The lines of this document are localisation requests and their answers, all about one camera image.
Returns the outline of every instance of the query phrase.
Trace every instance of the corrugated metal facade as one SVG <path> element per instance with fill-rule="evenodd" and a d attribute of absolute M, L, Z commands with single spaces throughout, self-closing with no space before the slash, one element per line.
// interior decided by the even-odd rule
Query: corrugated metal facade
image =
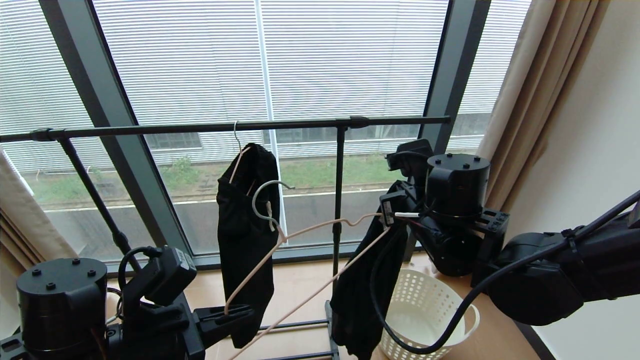
<path fill-rule="evenodd" d="M 0 132 L 91 126 L 37 1 L 0 0 Z M 94 0 L 140 124 L 267 120 L 253 0 Z M 447 1 L 262 0 L 274 120 L 419 115 Z M 529 1 L 493 0 L 461 113 L 489 113 Z M 262 132 L 240 141 L 263 142 Z M 407 139 L 353 140 L 346 152 L 389 152 Z M 476 147 L 456 136 L 450 147 Z M 201 149 L 153 151 L 160 164 L 228 161 L 232 133 Z M 75 140 L 86 165 L 110 167 L 97 139 Z M 54 143 L 10 143 L 20 171 L 70 168 Z M 285 143 L 281 157 L 335 154 L 334 142 Z"/>

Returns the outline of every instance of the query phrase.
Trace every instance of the dark baseboard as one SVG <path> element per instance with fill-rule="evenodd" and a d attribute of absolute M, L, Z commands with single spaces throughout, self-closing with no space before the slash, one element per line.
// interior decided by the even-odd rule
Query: dark baseboard
<path fill-rule="evenodd" d="M 538 336 L 538 333 L 531 327 L 531 325 L 525 325 L 523 323 L 519 323 L 514 321 L 520 332 L 524 335 L 524 338 L 527 339 L 533 350 L 536 352 L 540 360 L 557 360 L 546 344 L 542 341 L 542 339 Z"/>

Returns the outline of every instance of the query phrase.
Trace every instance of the basket handle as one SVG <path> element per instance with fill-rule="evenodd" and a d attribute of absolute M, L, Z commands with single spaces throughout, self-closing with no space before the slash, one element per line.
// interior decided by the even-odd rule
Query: basket handle
<path fill-rule="evenodd" d="M 459 343 L 461 343 L 462 341 L 465 341 L 469 335 L 473 334 L 474 331 L 476 331 L 476 329 L 478 328 L 478 325 L 480 325 L 480 312 L 478 311 L 478 308 L 471 304 L 470 307 L 474 310 L 474 314 L 476 316 L 476 322 L 474 322 L 474 325 L 471 326 L 471 329 L 469 331 L 467 331 L 467 333 L 464 335 L 464 337 L 462 337 L 462 340 L 459 341 Z"/>

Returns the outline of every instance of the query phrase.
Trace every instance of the perforated basket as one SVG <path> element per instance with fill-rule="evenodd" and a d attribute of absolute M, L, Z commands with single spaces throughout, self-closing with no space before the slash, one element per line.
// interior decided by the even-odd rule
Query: perforated basket
<path fill-rule="evenodd" d="M 413 347 L 427 347 L 436 342 L 462 302 L 462 298 L 444 282 L 415 270 L 400 270 L 394 288 L 387 323 L 394 333 Z M 436 360 L 464 341 L 480 324 L 480 313 L 474 310 L 475 320 L 465 332 L 465 321 L 460 320 L 445 345 L 426 355 L 408 352 L 398 345 L 386 331 L 382 332 L 380 348 L 393 360 Z"/>

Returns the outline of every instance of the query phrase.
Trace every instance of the hanger hook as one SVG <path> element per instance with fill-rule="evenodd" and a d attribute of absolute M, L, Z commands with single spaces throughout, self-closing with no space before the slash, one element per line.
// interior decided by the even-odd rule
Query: hanger hook
<path fill-rule="evenodd" d="M 269 220 L 276 227 L 280 227 L 280 224 L 274 218 L 266 217 L 266 216 L 260 214 L 258 212 L 258 209 L 255 208 L 255 201 L 258 199 L 258 194 L 262 191 L 262 189 L 264 189 L 265 187 L 267 187 L 269 185 L 272 185 L 272 184 L 281 184 L 284 187 L 286 187 L 287 189 L 295 189 L 296 188 L 295 186 L 289 186 L 289 185 L 283 183 L 280 180 L 267 181 L 266 183 L 260 185 L 260 187 L 258 187 L 258 189 L 253 194 L 253 198 L 251 199 L 251 207 L 253 208 L 253 212 L 255 213 L 255 216 L 257 216 L 257 217 L 259 217 L 261 219 L 264 219 L 264 220 Z"/>
<path fill-rule="evenodd" d="M 236 126 L 238 125 L 238 120 L 234 123 L 234 138 L 238 142 L 238 151 L 242 151 L 242 145 L 240 144 L 240 139 L 238 139 L 238 134 L 236 133 Z"/>

